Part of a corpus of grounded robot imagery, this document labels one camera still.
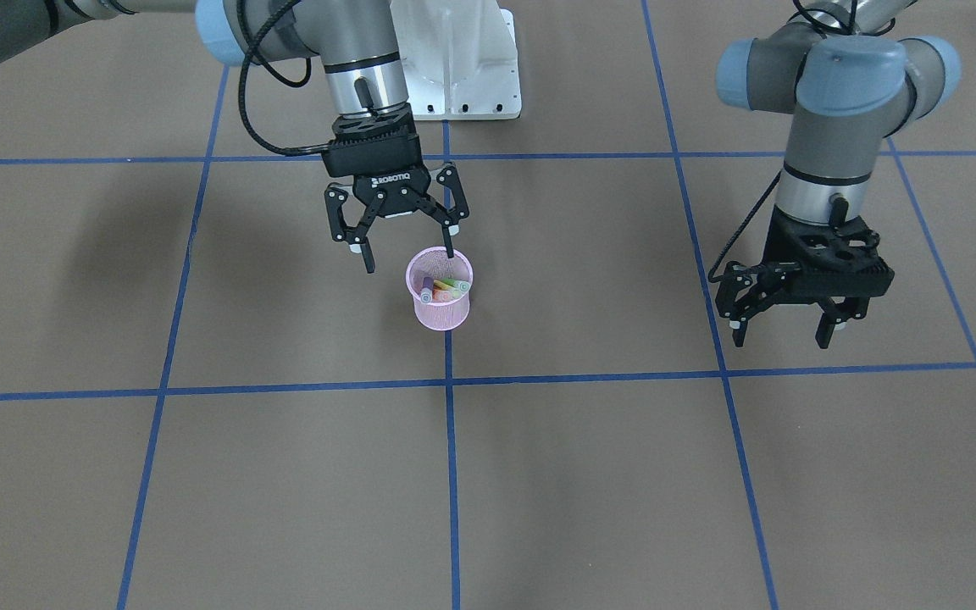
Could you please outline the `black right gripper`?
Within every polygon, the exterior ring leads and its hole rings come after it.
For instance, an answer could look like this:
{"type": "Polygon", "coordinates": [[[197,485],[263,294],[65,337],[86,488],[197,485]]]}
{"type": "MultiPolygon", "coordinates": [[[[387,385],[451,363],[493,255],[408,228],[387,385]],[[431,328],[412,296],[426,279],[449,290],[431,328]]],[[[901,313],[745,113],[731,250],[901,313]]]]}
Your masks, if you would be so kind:
{"type": "Polygon", "coordinates": [[[322,153],[323,164],[329,177],[352,178],[353,194],[364,212],[355,225],[349,224],[342,209],[352,193],[345,186],[328,186],[323,200],[330,238],[347,244],[361,256],[365,271],[374,274],[368,233],[375,219],[421,211],[441,225],[446,257],[455,258],[452,238],[471,209],[456,165],[426,169],[411,104],[338,116],[332,131],[334,138],[322,153]],[[433,198],[430,184],[441,185],[449,203],[433,198]]]}

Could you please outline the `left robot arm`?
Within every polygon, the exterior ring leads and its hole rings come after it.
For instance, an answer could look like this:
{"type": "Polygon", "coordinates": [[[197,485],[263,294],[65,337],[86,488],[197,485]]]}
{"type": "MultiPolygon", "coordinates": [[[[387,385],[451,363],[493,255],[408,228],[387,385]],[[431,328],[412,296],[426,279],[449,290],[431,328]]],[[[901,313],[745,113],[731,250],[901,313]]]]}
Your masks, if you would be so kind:
{"type": "Polygon", "coordinates": [[[795,3],[766,38],[736,40],[716,69],[729,107],[790,116],[762,259],[718,258],[707,278],[715,308],[742,347],[748,325],[774,306],[816,305],[818,347],[867,316],[895,273],[862,208],[887,136],[932,114],[961,79],[959,53],[937,37],[887,38],[907,1],[795,3]]]}

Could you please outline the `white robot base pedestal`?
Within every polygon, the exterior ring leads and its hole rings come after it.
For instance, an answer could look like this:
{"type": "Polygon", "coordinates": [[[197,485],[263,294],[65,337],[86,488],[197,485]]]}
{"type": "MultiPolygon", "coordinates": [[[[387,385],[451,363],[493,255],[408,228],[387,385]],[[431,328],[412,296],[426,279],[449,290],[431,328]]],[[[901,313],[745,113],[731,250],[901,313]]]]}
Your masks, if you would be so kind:
{"type": "Polygon", "coordinates": [[[513,13],[496,1],[391,1],[417,121],[518,119],[513,13]]]}

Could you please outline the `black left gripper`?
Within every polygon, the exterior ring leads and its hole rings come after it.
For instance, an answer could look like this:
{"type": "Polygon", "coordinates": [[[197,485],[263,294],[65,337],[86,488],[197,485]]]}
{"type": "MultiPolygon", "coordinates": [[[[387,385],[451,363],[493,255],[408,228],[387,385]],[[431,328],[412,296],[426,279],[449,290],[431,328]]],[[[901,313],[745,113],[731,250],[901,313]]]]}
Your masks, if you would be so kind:
{"type": "Polygon", "coordinates": [[[715,306],[727,310],[736,347],[749,321],[775,305],[817,304],[816,343],[828,350],[836,330],[867,316],[872,297],[882,297],[895,271],[879,256],[879,233],[857,217],[844,224],[810,225],[775,209],[762,262],[732,260],[717,275],[715,306]]]}

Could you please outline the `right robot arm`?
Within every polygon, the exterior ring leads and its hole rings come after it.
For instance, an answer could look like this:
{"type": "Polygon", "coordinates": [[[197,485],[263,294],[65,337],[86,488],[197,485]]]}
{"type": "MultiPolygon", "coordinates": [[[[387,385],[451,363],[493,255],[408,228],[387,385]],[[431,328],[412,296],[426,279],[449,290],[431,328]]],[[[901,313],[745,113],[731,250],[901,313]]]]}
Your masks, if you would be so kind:
{"type": "Polygon", "coordinates": [[[237,108],[260,147],[287,158],[321,157],[330,238],[374,270],[369,229],[377,219],[422,212],[441,226],[444,252],[469,215],[456,166],[427,169],[387,1],[0,1],[0,63],[70,27],[121,15],[192,13],[214,58],[239,67],[237,108]],[[275,62],[320,62],[337,119],[329,142],[280,147],[252,126],[247,77],[276,76],[275,62]]]}

